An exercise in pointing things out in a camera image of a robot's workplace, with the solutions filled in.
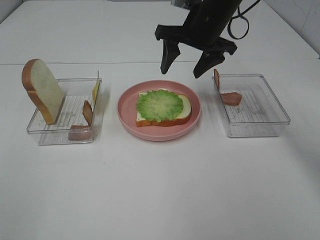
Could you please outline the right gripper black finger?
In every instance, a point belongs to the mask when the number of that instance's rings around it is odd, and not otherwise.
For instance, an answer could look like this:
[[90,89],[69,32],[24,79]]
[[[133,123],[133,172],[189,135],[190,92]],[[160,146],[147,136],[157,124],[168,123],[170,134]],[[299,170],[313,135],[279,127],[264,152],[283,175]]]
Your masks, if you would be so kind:
[[162,40],[163,43],[163,52],[162,52],[162,61],[160,70],[163,75],[165,75],[171,64],[174,62],[174,60],[181,54],[178,42],[171,41],[171,40]]
[[222,51],[203,51],[200,59],[193,69],[193,74],[196,79],[202,76],[212,67],[221,64],[225,60]]

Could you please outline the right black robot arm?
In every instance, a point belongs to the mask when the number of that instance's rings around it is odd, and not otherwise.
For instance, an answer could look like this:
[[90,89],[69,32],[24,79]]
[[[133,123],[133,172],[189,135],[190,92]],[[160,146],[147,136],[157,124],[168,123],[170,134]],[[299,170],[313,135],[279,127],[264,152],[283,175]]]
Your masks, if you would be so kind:
[[202,51],[193,69],[195,78],[221,64],[225,60],[225,52],[233,55],[236,44],[220,35],[240,3],[240,0],[197,0],[183,25],[159,24],[154,34],[158,41],[163,42],[161,73],[166,74],[180,55],[179,43]]

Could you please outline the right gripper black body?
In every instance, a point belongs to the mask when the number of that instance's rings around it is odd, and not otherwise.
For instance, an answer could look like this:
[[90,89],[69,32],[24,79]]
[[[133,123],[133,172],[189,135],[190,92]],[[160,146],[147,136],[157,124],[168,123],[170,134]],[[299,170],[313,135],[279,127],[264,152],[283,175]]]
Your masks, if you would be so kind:
[[183,25],[158,25],[157,40],[182,43],[204,52],[222,51],[233,55],[237,46],[233,41],[220,37],[228,24],[221,16],[202,16],[190,11]]

